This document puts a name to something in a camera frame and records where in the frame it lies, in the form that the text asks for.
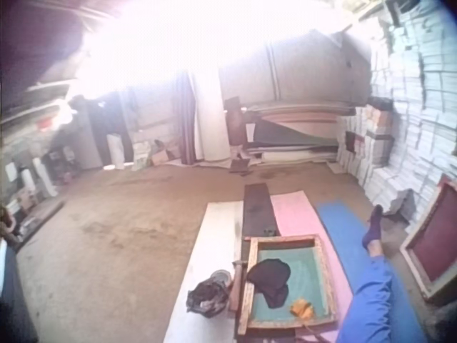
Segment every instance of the white board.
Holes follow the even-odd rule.
[[[235,318],[226,310],[207,319],[186,311],[188,291],[218,269],[232,273],[241,240],[243,202],[209,203],[171,314],[164,343],[232,343]]]

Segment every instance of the blue pants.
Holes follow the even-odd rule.
[[[341,326],[337,343],[391,341],[392,267],[384,256],[373,257],[364,272]]]

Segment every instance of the curtain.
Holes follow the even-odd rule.
[[[183,164],[194,164],[195,154],[195,113],[196,101],[187,71],[181,71],[176,78],[176,115],[179,123],[179,151]]]

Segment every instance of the foot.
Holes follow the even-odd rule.
[[[381,218],[383,217],[383,207],[376,205],[370,217],[370,229],[363,236],[362,245],[368,249],[368,244],[374,240],[381,240]]]

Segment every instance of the blue mat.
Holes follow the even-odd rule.
[[[352,292],[355,292],[358,278],[370,262],[368,254],[361,245],[362,236],[367,228],[346,205],[340,202],[319,206],[317,212],[333,242]],[[408,293],[397,274],[394,274],[392,281],[391,326],[392,343],[427,342],[426,335],[409,302]]]

